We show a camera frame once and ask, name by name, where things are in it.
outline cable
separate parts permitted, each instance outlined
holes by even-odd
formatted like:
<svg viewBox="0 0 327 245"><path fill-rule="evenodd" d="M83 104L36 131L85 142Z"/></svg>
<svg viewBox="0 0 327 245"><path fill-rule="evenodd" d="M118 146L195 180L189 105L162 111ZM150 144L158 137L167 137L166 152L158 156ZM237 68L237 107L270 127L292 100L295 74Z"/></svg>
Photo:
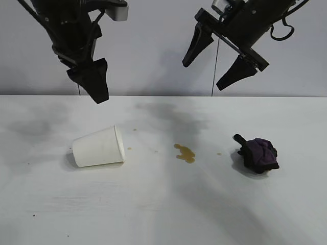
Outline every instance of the cable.
<svg viewBox="0 0 327 245"><path fill-rule="evenodd" d="M38 16L37 13L24 1L24 0L17 0L26 10L29 12L30 15L34 17L34 19L41 25L43 28L51 34L57 41L61 42L60 38L56 35L56 33L46 24L44 20Z"/></svg>
<svg viewBox="0 0 327 245"><path fill-rule="evenodd" d="M218 54L219 54L219 43L220 43L220 37L218 38L216 63L215 63L215 69L214 69L214 81L213 81L213 87L212 87L212 90L211 90L211 97L214 96L214 87L215 87L215 81L216 81L216 70L217 70L217 62L218 62Z"/></svg>
<svg viewBox="0 0 327 245"><path fill-rule="evenodd" d="M92 41L92 39L93 39L93 37L94 37L94 31L95 31L95 29L96 29L96 27L97 27L97 24L99 23L100 19L101 19L101 18L103 17L103 15L105 14L105 10L100 10L100 11L101 11L101 13L100 13L99 16L95 19L95 21L93 21L91 31L90 31L90 33L88 34L87 43L86 43L86 45L84 46L85 51L84 51L84 54L83 54L83 59L85 59L86 56L87 56L87 52L88 52L88 49L87 49L87 48L88 48L89 45L91 44L91 41Z"/></svg>
<svg viewBox="0 0 327 245"><path fill-rule="evenodd" d="M275 28L274 28L274 25L271 26L270 36L271 36L271 38L274 39L275 41L284 41L284 40L286 40L286 39L289 39L289 38L294 34L294 32L295 32L295 28L294 28L293 26L291 26L290 24L287 24L285 18L283 18L283 25L284 25L285 27L290 27L290 28L291 28L290 33L287 34L285 37L275 37L275 36L273 35L273 33L274 33L274 29L275 29Z"/></svg>
<svg viewBox="0 0 327 245"><path fill-rule="evenodd" d="M309 0L303 0L301 3L299 3L296 7L294 7L293 9L287 11L285 14L283 14L280 18L278 18L277 20L275 20L272 24L276 23L277 21L280 21L284 18L286 18L287 16L293 14L294 12L296 12L297 10L299 10L300 8L302 8L304 6L304 4L306 4Z"/></svg>
<svg viewBox="0 0 327 245"><path fill-rule="evenodd" d="M291 9L291 10L288 9L288 11L287 11L285 14L283 14L279 19L277 19L276 21L274 21L274 22L272 23L271 31L270 31L270 36L271 36L272 39L274 39L274 40L276 40L276 41L284 41L284 40L290 38L290 37L294 34L294 32L295 32L295 28L294 28L293 26L291 26L290 24L287 24L287 22L286 22L286 17L289 16L289 15L291 15L291 14L293 14L294 12L296 12L297 10L299 10L300 8L302 8L302 7L304 6L304 4L306 4L308 1L309 1L309 0L303 0L301 3L299 3L299 4L298 4L296 7L294 7L293 9ZM291 31L290 31L290 33L287 34L285 37L278 38L278 37L274 37L274 36L273 36L273 32L274 32L274 25L273 25L273 24L276 23L276 22L278 22L278 21L280 21L280 20L282 20L283 25L284 25L285 27L290 27L290 28L291 28Z"/></svg>

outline paper cup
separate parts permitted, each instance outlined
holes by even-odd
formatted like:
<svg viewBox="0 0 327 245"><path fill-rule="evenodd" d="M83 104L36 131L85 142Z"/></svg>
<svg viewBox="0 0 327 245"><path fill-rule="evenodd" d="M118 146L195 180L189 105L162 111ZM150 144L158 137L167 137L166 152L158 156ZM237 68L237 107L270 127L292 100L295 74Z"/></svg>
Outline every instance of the paper cup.
<svg viewBox="0 0 327 245"><path fill-rule="evenodd" d="M74 140L73 154L79 167L125 161L122 136L116 126Z"/></svg>

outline spilled liquid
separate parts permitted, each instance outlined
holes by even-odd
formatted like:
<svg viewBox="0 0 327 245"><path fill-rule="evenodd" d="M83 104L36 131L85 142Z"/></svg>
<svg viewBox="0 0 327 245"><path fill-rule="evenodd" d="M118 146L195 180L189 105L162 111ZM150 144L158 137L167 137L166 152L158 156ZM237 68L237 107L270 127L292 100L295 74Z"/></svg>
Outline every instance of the spilled liquid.
<svg viewBox="0 0 327 245"><path fill-rule="evenodd" d="M195 154L191 151L191 149L180 144L175 144L174 147L179 149L181 153L181 155L176 156L176 158L184 160L187 163L195 162Z"/></svg>

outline tabletop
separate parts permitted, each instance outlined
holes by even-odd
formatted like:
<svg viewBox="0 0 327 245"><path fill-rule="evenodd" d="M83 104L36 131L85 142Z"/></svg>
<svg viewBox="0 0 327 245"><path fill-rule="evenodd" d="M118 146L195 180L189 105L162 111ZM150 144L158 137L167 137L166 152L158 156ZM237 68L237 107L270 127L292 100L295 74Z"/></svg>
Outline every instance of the tabletop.
<svg viewBox="0 0 327 245"><path fill-rule="evenodd" d="M0 115L1 245L326 244L327 98L0 96ZM72 141L112 125L126 162L77 168ZM281 168L245 169L237 133Z"/></svg>

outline dark rag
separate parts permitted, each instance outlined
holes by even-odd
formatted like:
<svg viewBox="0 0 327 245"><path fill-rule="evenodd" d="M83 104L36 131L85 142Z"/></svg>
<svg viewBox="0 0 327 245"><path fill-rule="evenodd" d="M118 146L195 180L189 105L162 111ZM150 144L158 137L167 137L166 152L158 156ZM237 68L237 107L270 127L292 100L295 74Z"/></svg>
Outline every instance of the dark rag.
<svg viewBox="0 0 327 245"><path fill-rule="evenodd" d="M240 155L244 157L244 166L257 174L272 169L279 169L277 163L277 150L272 143L265 139L256 138L246 141L241 135L234 135L234 140L242 145Z"/></svg>

